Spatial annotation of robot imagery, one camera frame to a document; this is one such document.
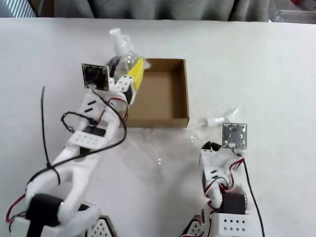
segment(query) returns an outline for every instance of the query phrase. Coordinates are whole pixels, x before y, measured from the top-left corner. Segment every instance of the white table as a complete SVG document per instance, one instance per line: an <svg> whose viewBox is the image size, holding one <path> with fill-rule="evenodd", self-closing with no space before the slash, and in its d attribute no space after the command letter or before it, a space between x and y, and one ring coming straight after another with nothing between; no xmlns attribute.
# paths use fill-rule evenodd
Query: white table
<svg viewBox="0 0 316 237"><path fill-rule="evenodd" d="M0 19L1 214L45 165L41 87L46 85L46 136L53 160L69 137L60 116L76 110L85 93L80 64L104 64L113 56L108 34L113 27L129 34L145 57L187 60L191 121L243 106L247 163L266 236L313 236L313 25ZM198 153L207 139L220 142L220 128L209 134L131 131L125 144L105 153L86 200L111 217L120 237L178 236L202 204ZM157 167L157 158L165 168ZM1 227L1 236L6 228Z"/></svg>

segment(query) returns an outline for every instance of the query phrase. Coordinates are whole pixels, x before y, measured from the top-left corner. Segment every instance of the spray nozzle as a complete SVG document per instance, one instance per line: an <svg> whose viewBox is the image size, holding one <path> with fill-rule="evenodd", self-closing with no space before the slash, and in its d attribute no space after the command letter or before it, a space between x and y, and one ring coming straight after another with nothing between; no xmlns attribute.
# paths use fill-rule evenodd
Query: spray nozzle
<svg viewBox="0 0 316 237"><path fill-rule="evenodd" d="M111 37L114 42L114 50L117 56L124 56L129 52L128 44L124 40L120 28L110 30Z"/></svg>

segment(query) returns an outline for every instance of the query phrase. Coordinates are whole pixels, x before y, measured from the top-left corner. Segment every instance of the yellow object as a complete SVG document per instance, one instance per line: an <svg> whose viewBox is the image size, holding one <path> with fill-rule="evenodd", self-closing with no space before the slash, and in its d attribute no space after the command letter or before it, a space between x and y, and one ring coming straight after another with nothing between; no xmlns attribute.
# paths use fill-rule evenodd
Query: yellow object
<svg viewBox="0 0 316 237"><path fill-rule="evenodd" d="M128 75L134 78L134 89L137 91L142 83L144 75L144 59L139 58L135 66L128 72Z"/></svg>

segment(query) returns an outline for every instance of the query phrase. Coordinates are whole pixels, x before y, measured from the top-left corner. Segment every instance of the brown box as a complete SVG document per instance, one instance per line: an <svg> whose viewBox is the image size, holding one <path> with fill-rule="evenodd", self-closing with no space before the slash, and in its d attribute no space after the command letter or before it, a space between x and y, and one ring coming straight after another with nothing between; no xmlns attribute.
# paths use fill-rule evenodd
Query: brown box
<svg viewBox="0 0 316 237"><path fill-rule="evenodd" d="M147 59L151 67L129 108L129 127L186 127L189 101L184 59Z"/></svg>

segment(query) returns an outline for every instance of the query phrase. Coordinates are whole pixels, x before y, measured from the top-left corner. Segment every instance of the spray bottle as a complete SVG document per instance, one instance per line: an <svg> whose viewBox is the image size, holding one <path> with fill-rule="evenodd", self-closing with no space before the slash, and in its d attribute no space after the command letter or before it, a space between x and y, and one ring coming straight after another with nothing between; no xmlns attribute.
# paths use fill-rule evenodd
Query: spray bottle
<svg viewBox="0 0 316 237"><path fill-rule="evenodd" d="M114 81L117 82L135 66L139 56L133 50L129 38L122 36L120 28L111 29L110 34L114 42L115 53L119 58L119 63L114 73Z"/></svg>

